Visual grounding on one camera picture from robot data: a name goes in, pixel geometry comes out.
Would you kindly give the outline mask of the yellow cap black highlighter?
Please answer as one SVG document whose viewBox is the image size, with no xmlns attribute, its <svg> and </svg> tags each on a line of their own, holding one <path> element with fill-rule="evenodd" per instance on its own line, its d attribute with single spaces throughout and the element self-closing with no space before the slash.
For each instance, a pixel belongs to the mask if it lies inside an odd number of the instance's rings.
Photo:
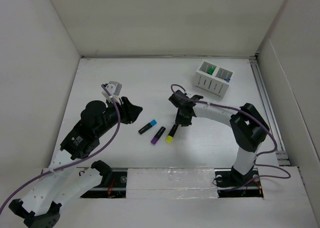
<svg viewBox="0 0 320 228">
<path fill-rule="evenodd" d="M 176 133 L 178 127 L 179 127 L 179 126 L 178 126 L 177 124 L 174 124 L 174 125 L 172 126 L 171 130 L 169 131 L 169 133 L 168 133 L 168 135 L 167 135 L 167 137 L 166 137 L 166 139 L 165 139 L 165 141 L 166 141 L 168 144 L 170 144 L 170 143 L 173 141 L 173 138 L 174 138 L 174 136 L 175 136 L 175 133 Z"/>
</svg>

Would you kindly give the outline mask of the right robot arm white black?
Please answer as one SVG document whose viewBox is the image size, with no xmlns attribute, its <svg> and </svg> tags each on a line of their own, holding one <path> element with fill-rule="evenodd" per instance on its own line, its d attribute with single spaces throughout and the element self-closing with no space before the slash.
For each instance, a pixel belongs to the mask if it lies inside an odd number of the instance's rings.
<svg viewBox="0 0 320 228">
<path fill-rule="evenodd" d="M 175 123 L 186 127 L 192 124 L 193 117 L 198 117 L 229 126 L 239 149 L 231 171 L 227 175 L 217 177 L 215 182 L 221 188 L 239 187 L 253 177 L 252 170 L 257 151 L 270 129 L 250 103 L 236 108 L 205 102 L 203 98 L 200 95 L 189 98 L 180 90 L 174 92 L 169 101 L 178 110 Z"/>
</svg>

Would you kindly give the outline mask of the green cap black highlighter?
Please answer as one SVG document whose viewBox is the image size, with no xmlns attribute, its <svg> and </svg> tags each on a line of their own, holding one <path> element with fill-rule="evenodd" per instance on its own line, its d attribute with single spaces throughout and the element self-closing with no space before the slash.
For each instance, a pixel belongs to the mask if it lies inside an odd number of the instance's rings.
<svg viewBox="0 0 320 228">
<path fill-rule="evenodd" d="M 210 67 L 210 68 L 208 69 L 208 71 L 207 71 L 208 74 L 213 75 L 215 69 L 216 69 L 216 67 Z"/>
</svg>

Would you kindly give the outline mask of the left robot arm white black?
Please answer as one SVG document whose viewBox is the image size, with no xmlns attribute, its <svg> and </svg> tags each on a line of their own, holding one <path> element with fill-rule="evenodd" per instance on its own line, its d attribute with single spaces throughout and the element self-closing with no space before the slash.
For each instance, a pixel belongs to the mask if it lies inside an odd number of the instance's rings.
<svg viewBox="0 0 320 228">
<path fill-rule="evenodd" d="M 118 129 L 121 123 L 134 123 L 142 110 L 124 96 L 119 100 L 89 102 L 81 112 L 80 120 L 62 141 L 51 165 L 35 178 L 37 183 L 27 195 L 11 201 L 9 209 L 21 217 L 28 228 L 54 227 L 67 202 L 93 187 L 104 187 L 111 182 L 112 168 L 98 160 L 70 187 L 63 189 L 75 166 L 90 157 L 107 131 L 113 127 Z"/>
</svg>

